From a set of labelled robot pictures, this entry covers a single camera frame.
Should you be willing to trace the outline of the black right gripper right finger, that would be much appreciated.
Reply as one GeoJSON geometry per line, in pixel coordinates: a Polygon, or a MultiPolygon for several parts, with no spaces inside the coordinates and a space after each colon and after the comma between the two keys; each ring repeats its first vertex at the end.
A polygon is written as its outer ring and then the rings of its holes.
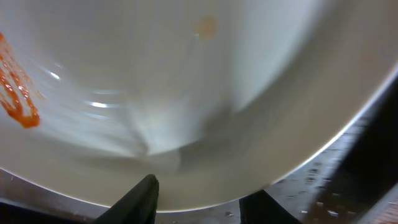
{"type": "Polygon", "coordinates": [[[266,191],[239,199],[241,224],[301,224],[266,191]]]}

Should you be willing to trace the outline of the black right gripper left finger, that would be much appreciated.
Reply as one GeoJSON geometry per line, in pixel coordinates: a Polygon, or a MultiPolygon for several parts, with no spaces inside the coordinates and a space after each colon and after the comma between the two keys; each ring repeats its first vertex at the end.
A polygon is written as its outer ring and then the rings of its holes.
{"type": "Polygon", "coordinates": [[[154,224],[159,181],[149,174],[92,224],[154,224]]]}

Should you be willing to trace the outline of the cream plate with sauce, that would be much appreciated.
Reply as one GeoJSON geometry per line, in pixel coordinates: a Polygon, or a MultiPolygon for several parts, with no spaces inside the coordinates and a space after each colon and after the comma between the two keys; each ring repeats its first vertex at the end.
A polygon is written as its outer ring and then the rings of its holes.
{"type": "Polygon", "coordinates": [[[397,73],[396,1],[2,1],[1,167],[110,207],[230,202],[318,155],[397,73]]]}

